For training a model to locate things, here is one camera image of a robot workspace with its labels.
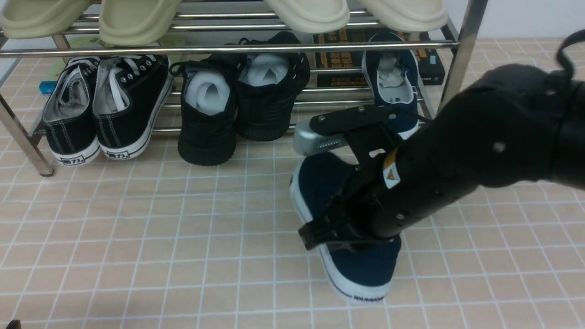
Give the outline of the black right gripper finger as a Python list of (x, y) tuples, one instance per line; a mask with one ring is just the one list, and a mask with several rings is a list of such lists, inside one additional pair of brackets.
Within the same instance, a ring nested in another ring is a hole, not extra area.
[(330, 244), (372, 245), (380, 242), (380, 238), (345, 220), (317, 219), (305, 223), (298, 230), (298, 234), (307, 251)]

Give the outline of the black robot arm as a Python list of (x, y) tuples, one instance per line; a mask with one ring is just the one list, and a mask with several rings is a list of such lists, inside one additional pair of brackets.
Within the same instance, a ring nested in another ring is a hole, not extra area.
[(315, 116), (305, 131), (298, 124), (299, 154), (349, 146), (358, 160), (324, 214), (299, 229), (305, 248), (382, 243), (479, 186), (546, 180), (583, 190), (584, 82), (564, 52), (583, 41), (583, 30), (564, 39), (556, 71), (487, 71), (406, 140), (381, 106)]

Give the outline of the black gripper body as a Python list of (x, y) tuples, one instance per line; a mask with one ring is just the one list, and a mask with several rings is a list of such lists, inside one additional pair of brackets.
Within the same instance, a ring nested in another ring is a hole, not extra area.
[(412, 224), (412, 152), (389, 125), (389, 108), (359, 109), (310, 119), (320, 135), (343, 135), (358, 162), (324, 214), (313, 221), (345, 220), (375, 237), (391, 238)]

